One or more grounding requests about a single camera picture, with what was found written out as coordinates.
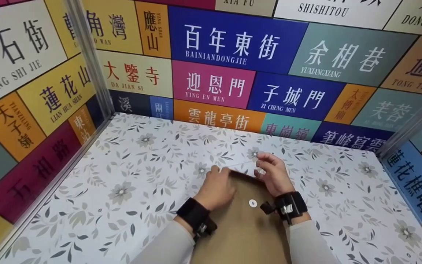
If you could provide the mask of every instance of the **hand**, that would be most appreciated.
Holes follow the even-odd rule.
[[[271,153],[259,153],[256,167],[262,168],[265,174],[256,169],[253,171],[255,177],[265,182],[266,188],[273,197],[288,192],[294,192],[294,186],[289,178],[284,162]]]
[[[236,188],[231,185],[229,172],[229,168],[223,168],[220,172],[216,165],[211,167],[194,199],[210,211],[230,203],[236,194]]]

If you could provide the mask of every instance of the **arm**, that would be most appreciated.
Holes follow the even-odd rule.
[[[254,171],[254,174],[265,182],[273,197],[295,192],[282,160],[270,153],[260,153],[257,158],[256,166],[265,170],[265,174],[257,170]],[[291,250],[292,264],[339,263],[318,232],[308,212],[291,219],[291,222],[293,225],[286,229],[286,236]]]
[[[228,168],[219,171],[211,167],[200,191],[194,199],[208,211],[226,206],[234,197],[236,189],[231,186]],[[171,222],[131,264],[180,264],[193,252],[195,241],[192,227],[181,217]]]

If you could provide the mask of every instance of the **wrist-mounted camera mount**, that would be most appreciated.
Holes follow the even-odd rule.
[[[274,205],[264,202],[260,209],[269,215],[272,212],[278,212],[283,221],[287,221],[291,225],[291,219],[302,216],[307,212],[307,205],[299,192],[287,192],[274,199]]]

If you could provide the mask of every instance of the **black wrist strap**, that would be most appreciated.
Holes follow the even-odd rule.
[[[210,211],[193,198],[189,198],[177,210],[177,215],[181,217],[193,229],[195,242],[202,236],[211,235],[217,225],[209,217]]]
[[[281,219],[291,224],[291,219],[300,217],[307,212],[307,205],[299,192],[287,192],[274,199],[274,205],[265,202],[260,208],[266,213],[271,214],[277,211]]]

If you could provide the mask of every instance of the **person's right hand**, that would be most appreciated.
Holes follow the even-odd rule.
[[[262,168],[265,174],[253,171],[255,177],[265,182],[266,188],[273,197],[288,192],[294,192],[294,186],[289,178],[284,162],[271,153],[259,153],[256,167]]]

